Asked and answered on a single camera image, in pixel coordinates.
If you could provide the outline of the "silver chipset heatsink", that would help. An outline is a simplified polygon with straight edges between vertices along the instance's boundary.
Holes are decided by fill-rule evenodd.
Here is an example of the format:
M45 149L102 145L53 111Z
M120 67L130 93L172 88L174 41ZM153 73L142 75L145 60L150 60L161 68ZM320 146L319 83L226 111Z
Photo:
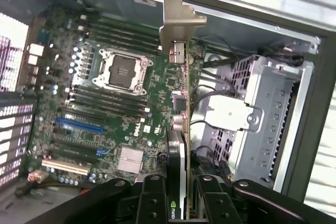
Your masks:
M118 170L138 174L142 168L143 150L122 147Z

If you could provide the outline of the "silver perforated disk bay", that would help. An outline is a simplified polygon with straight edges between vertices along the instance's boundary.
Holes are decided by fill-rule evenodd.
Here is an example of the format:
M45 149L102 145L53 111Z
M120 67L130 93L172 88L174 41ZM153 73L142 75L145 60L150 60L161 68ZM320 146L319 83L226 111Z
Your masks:
M237 94L201 101L204 120L217 127L202 143L228 162L232 180L246 178L282 190L313 70L308 61L294 67L259 55L218 70Z

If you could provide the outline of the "long black expansion slot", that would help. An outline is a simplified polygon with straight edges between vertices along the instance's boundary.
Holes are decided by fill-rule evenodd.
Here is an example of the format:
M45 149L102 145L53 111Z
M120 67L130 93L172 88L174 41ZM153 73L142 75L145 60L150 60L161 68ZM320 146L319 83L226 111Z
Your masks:
M58 155L64 158L73 159L79 162L85 162L85 163L90 163L90 164L94 164L98 161L98 159L94 157L84 156L84 155L65 152L65 151L56 150L56 149L49 150L48 154L53 155L53 156Z
M71 108L58 108L57 112L63 113L63 114L70 114L73 116L77 116L83 119L92 120L92 121L98 121L98 122L106 122L106 117L97 116L92 113L71 109Z
M92 154L95 155L97 152L96 147L83 145L77 142L70 142L66 140L61 140L58 138L54 138L50 141L50 143L59 148L60 150L67 151L67 152L75 152L79 154Z

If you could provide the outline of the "white expansion slot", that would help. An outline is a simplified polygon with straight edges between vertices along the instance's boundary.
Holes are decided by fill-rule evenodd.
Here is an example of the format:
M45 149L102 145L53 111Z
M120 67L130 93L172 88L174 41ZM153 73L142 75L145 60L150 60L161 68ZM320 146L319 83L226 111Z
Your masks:
M54 160L54 159L44 159L41 162L41 166L49 167L56 170L66 171L79 175L88 175L90 173L89 167L79 166L74 163Z

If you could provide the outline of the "black RAM slot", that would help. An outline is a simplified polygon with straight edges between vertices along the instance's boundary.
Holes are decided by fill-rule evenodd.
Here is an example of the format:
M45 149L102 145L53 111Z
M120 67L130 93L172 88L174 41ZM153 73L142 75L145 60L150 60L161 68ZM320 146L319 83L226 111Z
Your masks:
M108 24L108 23L87 23L87 27L91 31L101 32L105 34L116 34L116 35L123 35L123 36L130 36L134 37L139 40L147 41L147 42L153 42L155 44L159 43L159 39L157 37L139 33L135 31L134 29L126 28L116 26L114 24Z
M115 95L115 94L105 94L105 93L92 93L92 92L86 92L83 90L75 90L71 91L73 95L81 95L84 97L89 98L96 98L100 100L106 100L106 101L114 101L119 103L129 103L129 104L135 104L141 107L146 107L147 102L144 100L139 100L131 97L126 97L122 95Z
M149 54L158 54L161 53L161 50L158 49L158 45L150 44L136 39L123 38L118 36L101 36L89 34L86 37L88 40L95 41L97 44L106 44L112 47L120 49L129 49L132 51L146 52Z
M106 91L104 89L95 89L92 87L85 87L85 86L79 86L79 85L73 85L71 86L73 91L83 91L87 93L94 93L94 94L104 94L104 95L115 95L123 98L128 98L128 99L135 99L138 101L147 101L147 98L140 97L137 95L131 95L128 93L121 93L118 91Z
M110 40L123 42L125 44L135 44L138 46L151 47L154 49L159 48L159 42L153 38L137 34L130 34L121 30L94 27L86 28L85 34L88 38L94 39L95 41L98 41L99 39Z
M159 38L158 30L156 28L146 25L130 23L123 20L103 16L92 16L92 15L87 16L87 21L91 28L108 29L131 34L139 34L154 39Z
M69 97L69 101L75 102L77 104L83 103L83 104L94 105L94 106L105 105L105 106L114 107L114 108L123 108L123 109L128 109L128 110L135 110L135 111L145 111L145 108L140 107L140 106L125 104L125 103L120 103L120 102L114 102L114 101L95 100L90 97L81 97L81 96L76 96L76 95Z
M101 105L101 104L90 104L83 101L70 101L69 104L71 105L77 105L77 106L83 106L86 109L93 109L97 111L103 111L106 113L112 113L112 114L120 114L120 115L126 115L126 116L147 116L147 113L142 110L130 110L126 108L120 108L116 106L107 106L107 105Z

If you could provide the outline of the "green motherboard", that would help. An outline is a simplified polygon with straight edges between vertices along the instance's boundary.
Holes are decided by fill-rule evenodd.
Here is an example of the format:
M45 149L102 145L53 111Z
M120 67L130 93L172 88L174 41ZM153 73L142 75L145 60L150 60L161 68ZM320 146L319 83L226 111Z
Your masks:
M101 16L95 12L55 6L40 14L35 21L38 31L41 29L49 31L50 38L49 43L43 45L45 52L42 62L38 64L38 70L31 74L36 78L36 83L24 88L25 93L34 99L34 103L32 122L24 124L24 138L18 148L21 159L16 174L19 177L27 177L32 171L43 170L49 174L48 180L71 185L83 182L103 183L114 177L133 181L137 174L118 170L122 147L144 151L139 173L154 172L157 158L166 151L165 131L171 126L175 114L172 93L181 88L177 66L170 64L162 53L154 55L106 44L100 45L88 40L85 34L85 29L88 28L88 15ZM147 116L112 114L69 104L69 97L74 96L71 93L73 85L101 89L93 84L92 79L98 75L102 61L99 50L107 48L145 55L154 62L154 65L146 71L144 88L147 94L138 95L147 98L147 106L144 107ZM92 113L106 117L107 121L98 122L63 114L57 112L58 108ZM55 122L56 117L99 126L104 128L105 132L97 134L58 124ZM69 136L54 134L55 127L69 129L71 134ZM48 154L51 149L60 150L50 143L54 138L96 147L98 150L95 155L80 155L94 157L98 161L90 164ZM89 167L90 173L86 176L43 167L41 162L44 159Z

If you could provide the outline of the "blue expansion slot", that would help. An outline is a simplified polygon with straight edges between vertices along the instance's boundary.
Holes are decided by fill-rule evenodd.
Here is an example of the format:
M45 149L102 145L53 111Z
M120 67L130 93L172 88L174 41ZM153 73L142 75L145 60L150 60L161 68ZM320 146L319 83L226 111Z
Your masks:
M103 134L105 132L104 128L102 128L102 127L91 125L91 124L88 124L88 123L79 122L79 121L76 121L76 120L73 120L73 119L56 117L55 122L58 123L58 124L62 124L62 125L76 127L76 128L81 129L81 130L91 131L91 132L94 132L94 133L97 133L97 134Z

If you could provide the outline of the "short black expansion slot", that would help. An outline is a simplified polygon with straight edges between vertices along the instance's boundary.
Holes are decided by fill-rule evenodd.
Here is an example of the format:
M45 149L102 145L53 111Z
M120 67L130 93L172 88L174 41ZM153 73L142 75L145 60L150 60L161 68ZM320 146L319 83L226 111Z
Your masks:
M53 128L52 132L54 134L64 135L64 136L69 136L71 134L71 130L65 129L63 127L55 127Z

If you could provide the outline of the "white power connector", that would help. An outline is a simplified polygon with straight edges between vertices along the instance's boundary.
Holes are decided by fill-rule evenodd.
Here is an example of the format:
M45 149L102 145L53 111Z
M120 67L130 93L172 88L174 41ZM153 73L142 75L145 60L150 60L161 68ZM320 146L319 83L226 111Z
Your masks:
M48 178L49 174L43 170L35 170L28 174L27 180L32 183L41 184Z

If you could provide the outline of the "silver CPU socket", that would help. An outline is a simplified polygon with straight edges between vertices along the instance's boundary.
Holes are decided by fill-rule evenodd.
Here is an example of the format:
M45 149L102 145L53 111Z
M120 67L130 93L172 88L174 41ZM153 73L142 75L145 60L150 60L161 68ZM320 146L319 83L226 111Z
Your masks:
M151 59L113 48L100 49L99 54L102 61L98 75L92 79L94 85L130 95L147 94L144 81L147 68L154 65Z

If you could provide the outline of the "tall silver port block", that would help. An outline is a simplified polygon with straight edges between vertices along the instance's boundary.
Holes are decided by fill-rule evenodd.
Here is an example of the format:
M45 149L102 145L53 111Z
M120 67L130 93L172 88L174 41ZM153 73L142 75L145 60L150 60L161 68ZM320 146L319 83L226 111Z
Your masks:
M38 44L31 44L29 46L29 53L35 56L42 56L44 52L44 46Z

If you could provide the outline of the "teal serial port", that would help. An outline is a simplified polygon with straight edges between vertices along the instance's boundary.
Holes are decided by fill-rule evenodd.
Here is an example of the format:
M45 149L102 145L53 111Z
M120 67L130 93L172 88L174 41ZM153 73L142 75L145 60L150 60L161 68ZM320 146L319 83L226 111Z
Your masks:
M37 34L36 42L39 45L47 45L49 43L49 38L50 32L45 29L41 29Z

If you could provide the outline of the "black open PC case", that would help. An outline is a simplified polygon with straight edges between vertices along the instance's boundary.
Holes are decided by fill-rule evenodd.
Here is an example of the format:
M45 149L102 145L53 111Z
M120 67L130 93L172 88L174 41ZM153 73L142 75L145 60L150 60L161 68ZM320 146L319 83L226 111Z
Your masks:
M29 182L28 176L16 174L24 124L31 123L33 118L34 99L24 88L36 83L31 75L38 70L45 52L44 47L40 57L29 53L29 46L38 44L35 21L39 15L61 6L156 28L161 53L169 60L160 40L163 1L0 0L0 203L4 213L44 212L102 184L71 185L48 178L38 184ZM196 202L192 195L196 176L212 174L228 184L238 181L232 180L228 162L218 159L209 143L202 143L204 137L213 137L217 127L204 120L200 106L202 100L214 95L234 98L237 92L232 82L218 74L218 70L252 55L278 59L294 67L304 61L313 63L288 170L278 192L336 216L336 28L330 33L319 17L309 18L313 8L302 6L300 0L289 0L293 11L278 10L276 0L249 0L251 7L234 4L233 0L182 1L192 6L198 16L207 18L206 25L198 28L189 42L192 87L189 218ZM165 131L166 151L157 158L156 170L139 173L133 181L119 178L134 184L149 174L166 177L166 132L171 126Z

